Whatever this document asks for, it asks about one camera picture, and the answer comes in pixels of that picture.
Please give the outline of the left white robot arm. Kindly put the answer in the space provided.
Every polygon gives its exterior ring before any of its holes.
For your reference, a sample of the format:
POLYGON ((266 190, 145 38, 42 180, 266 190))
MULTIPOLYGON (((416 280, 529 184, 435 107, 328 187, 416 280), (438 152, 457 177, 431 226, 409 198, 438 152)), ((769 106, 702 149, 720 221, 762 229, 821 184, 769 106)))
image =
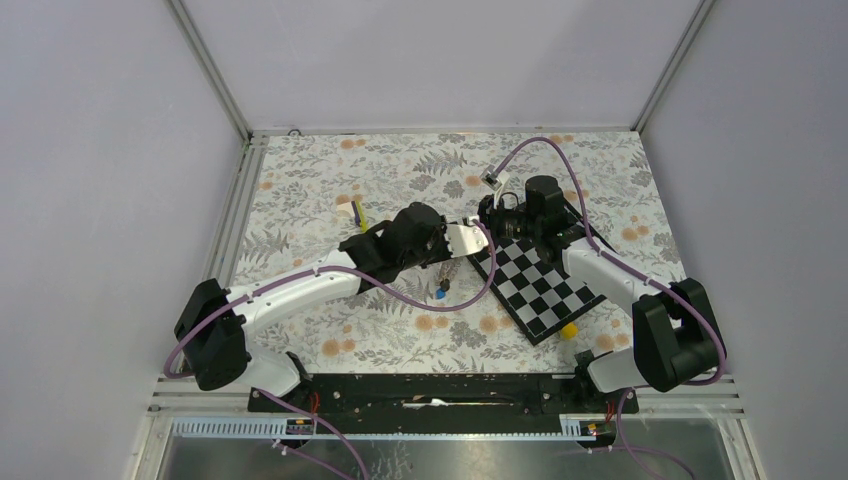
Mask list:
POLYGON ((302 363, 259 346, 256 335, 310 307, 363 293, 374 281, 391 283, 407 269, 449 259, 458 228, 414 202, 289 273, 241 287, 215 278, 199 283, 174 328, 187 376, 202 391, 241 384, 271 393, 285 410, 301 409, 311 388, 302 363))

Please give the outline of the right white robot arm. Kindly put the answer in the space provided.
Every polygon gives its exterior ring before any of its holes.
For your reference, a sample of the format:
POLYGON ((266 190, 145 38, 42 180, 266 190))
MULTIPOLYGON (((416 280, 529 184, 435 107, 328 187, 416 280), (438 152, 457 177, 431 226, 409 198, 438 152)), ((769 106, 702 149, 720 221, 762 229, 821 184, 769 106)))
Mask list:
POLYGON ((595 296, 614 303, 632 319, 632 344, 604 354, 586 366, 588 375, 573 386, 575 402, 597 412, 614 391, 649 386, 668 392, 683 384, 701 385, 724 373, 726 348, 704 286, 686 278, 656 280, 626 264, 594 235, 586 215, 576 216, 558 181, 548 175, 525 183, 525 199, 513 208, 504 204, 504 174, 487 172, 483 181, 492 194, 479 204, 478 215, 502 251, 524 241, 536 258, 595 296))

